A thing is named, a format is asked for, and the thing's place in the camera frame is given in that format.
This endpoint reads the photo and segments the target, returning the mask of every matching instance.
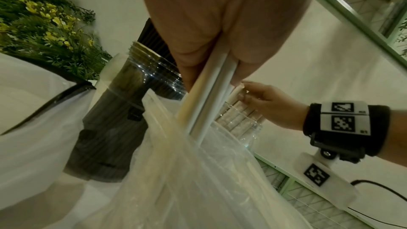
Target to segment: hand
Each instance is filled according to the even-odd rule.
[[[223,32],[239,61],[232,84],[274,56],[311,0],[145,0],[189,91]]]
[[[302,131],[309,107],[273,86],[244,82],[248,94],[238,100],[259,111],[270,122],[287,129]]]

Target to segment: human arm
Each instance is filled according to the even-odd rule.
[[[189,91],[224,33],[239,61],[232,83],[274,56],[311,0],[145,0]]]
[[[272,123],[288,129],[303,130],[309,106],[292,99],[281,90],[259,83],[247,82],[250,94],[240,100],[257,109]],[[386,140],[378,157],[407,167],[407,111],[392,110]]]

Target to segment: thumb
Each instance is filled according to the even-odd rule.
[[[261,110],[266,102],[264,100],[254,97],[250,94],[240,94],[237,96],[237,99],[242,101],[248,107],[250,107],[252,109],[256,109],[256,110]]]

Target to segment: wire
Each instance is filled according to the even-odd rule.
[[[396,192],[396,191],[393,190],[393,189],[390,189],[390,188],[387,187],[387,186],[384,186],[384,185],[382,185],[382,184],[380,184],[380,183],[377,183],[377,182],[372,182],[372,181],[369,181],[369,180],[355,180],[355,181],[351,182],[351,185],[354,185],[354,186],[355,186],[355,185],[361,184],[361,183],[369,183],[369,184],[373,184],[373,185],[379,186],[379,187],[381,187],[381,188],[383,188],[383,189],[386,189],[386,190],[390,191],[391,193],[397,195],[398,197],[402,198],[404,201],[407,201],[407,198],[404,197],[403,195],[401,195],[400,193]],[[407,227],[405,227],[405,226],[399,226],[399,225],[396,225],[396,224],[393,224],[393,223],[386,223],[386,222],[377,220],[377,219],[375,219],[375,218],[373,218],[373,217],[370,217],[370,216],[368,216],[368,215],[365,215],[365,214],[363,214],[362,212],[359,212],[359,211],[357,211],[357,210],[354,210],[354,209],[351,208],[351,207],[348,207],[348,208],[349,208],[350,210],[353,210],[353,211],[355,211],[355,212],[361,214],[361,215],[364,215],[364,216],[367,217],[367,218],[370,218],[370,219],[372,219],[372,220],[375,220],[375,221],[377,221],[377,222],[379,222],[379,223],[383,223],[383,224],[387,224],[387,225],[389,225],[389,226],[395,226],[395,227],[407,229]]]

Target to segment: white plastic bag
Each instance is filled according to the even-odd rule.
[[[149,90],[149,129],[109,206],[79,228],[310,228],[267,181],[252,154],[216,123],[200,147]]]
[[[83,128],[94,87],[49,69],[0,54],[0,209],[46,190]]]

